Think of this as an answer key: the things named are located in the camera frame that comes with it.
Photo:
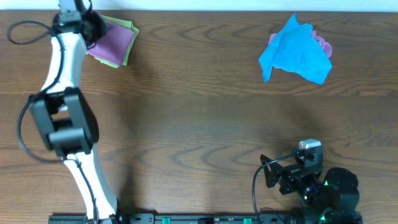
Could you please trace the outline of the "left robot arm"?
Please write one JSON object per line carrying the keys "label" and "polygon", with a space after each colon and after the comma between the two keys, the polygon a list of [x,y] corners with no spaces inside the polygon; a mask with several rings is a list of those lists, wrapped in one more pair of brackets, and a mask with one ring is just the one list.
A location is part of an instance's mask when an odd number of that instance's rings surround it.
{"label": "left robot arm", "polygon": [[47,79],[28,107],[45,146],[71,172],[85,202],[83,223],[119,223],[118,199],[98,157],[98,122],[80,90],[88,48],[109,27],[96,12],[62,10],[51,28]]}

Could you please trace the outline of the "purple microfibre cloth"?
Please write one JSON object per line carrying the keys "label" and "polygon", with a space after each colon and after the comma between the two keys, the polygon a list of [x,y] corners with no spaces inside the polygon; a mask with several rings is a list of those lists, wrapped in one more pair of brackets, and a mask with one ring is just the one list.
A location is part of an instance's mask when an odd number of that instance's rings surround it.
{"label": "purple microfibre cloth", "polygon": [[129,54],[135,34],[126,27],[109,21],[106,21],[106,23],[109,25],[109,31],[96,42],[92,49],[88,50],[88,54],[103,63],[108,62],[113,67],[118,68],[124,63],[126,55]]}

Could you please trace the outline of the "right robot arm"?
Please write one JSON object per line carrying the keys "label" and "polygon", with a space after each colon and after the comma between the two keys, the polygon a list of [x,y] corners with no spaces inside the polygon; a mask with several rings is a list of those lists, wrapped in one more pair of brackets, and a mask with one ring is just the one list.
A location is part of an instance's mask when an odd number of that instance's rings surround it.
{"label": "right robot arm", "polygon": [[356,211],[360,195],[358,178],[351,171],[334,167],[323,180],[323,147],[293,148],[278,159],[260,156],[268,188],[280,185],[282,195],[298,193],[302,206],[294,208],[280,220],[282,223],[362,223]]}

